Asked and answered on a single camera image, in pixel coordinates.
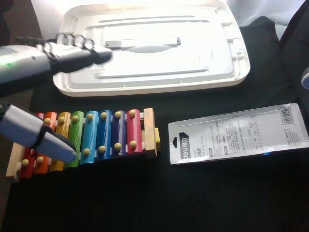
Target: blue deli logo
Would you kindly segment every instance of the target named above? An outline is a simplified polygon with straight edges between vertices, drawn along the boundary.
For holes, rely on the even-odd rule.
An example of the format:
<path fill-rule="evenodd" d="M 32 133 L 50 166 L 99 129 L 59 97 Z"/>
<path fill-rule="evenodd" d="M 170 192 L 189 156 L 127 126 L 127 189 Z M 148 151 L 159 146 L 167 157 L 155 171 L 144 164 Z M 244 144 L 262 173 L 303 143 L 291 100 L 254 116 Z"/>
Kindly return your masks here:
<path fill-rule="evenodd" d="M 180 132 L 179 139 L 182 160 L 191 158 L 189 135 L 184 132 Z"/>

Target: black tablecloth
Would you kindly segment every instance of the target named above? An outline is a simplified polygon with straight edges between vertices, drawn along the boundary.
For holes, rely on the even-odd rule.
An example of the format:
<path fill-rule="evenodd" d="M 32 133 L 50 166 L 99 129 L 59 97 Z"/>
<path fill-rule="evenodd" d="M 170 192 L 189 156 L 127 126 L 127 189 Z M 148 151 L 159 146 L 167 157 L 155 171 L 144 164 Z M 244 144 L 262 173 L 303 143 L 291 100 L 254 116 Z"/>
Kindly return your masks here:
<path fill-rule="evenodd" d="M 234 87 L 100 98 L 67 97 L 52 81 L 35 89 L 33 112 L 153 107 L 162 151 L 153 160 L 111 160 L 13 185 L 3 231 L 308 229 L 309 158 L 304 152 L 169 164 L 170 122 L 293 102 L 303 109 L 274 23 L 262 17 L 241 33 L 251 71 Z"/>

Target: xylophone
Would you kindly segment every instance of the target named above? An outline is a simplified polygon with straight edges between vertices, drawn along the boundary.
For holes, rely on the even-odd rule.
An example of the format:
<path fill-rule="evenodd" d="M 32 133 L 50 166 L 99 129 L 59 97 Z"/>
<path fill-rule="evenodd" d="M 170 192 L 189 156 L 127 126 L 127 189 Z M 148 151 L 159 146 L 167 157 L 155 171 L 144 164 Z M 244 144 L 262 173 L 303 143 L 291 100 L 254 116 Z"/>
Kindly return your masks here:
<path fill-rule="evenodd" d="M 145 153 L 147 157 L 155 158 L 160 150 L 159 130 L 155 128 L 152 108 L 144 109 L 144 112 L 120 110 L 114 114 L 109 110 L 89 111 L 85 117 L 80 111 L 63 112 L 58 118 L 55 112 L 36 113 L 36 116 L 56 133 L 68 138 L 80 155 L 73 162 L 64 163 L 14 143 L 6 172 L 6 177 L 13 181 L 136 154 Z"/>

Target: white packaging card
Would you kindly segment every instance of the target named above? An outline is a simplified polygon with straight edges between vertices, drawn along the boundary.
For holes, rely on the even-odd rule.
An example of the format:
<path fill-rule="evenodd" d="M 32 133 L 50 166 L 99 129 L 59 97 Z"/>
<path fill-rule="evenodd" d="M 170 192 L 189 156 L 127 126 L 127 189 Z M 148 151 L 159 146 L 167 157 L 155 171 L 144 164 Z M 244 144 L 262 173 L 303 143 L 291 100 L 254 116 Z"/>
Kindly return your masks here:
<path fill-rule="evenodd" d="M 171 164 L 306 147 L 309 137 L 296 103 L 169 123 Z"/>

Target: white fabric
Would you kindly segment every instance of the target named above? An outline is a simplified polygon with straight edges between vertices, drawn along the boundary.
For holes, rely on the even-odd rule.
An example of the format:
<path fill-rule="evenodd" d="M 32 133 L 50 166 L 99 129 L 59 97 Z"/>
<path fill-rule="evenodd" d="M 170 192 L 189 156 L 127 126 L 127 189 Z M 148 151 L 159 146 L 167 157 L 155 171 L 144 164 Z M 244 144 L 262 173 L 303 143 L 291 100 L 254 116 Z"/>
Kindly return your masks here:
<path fill-rule="evenodd" d="M 110 1 L 111 0 L 31 0 L 38 18 L 42 36 L 45 40 L 54 38 L 59 32 L 63 15 L 69 9 L 79 5 L 102 4 Z M 266 16 L 273 20 L 276 25 L 279 25 L 276 29 L 277 35 L 280 38 L 292 16 L 305 0 L 223 1 L 227 2 L 239 26 L 249 25 L 258 17 Z"/>

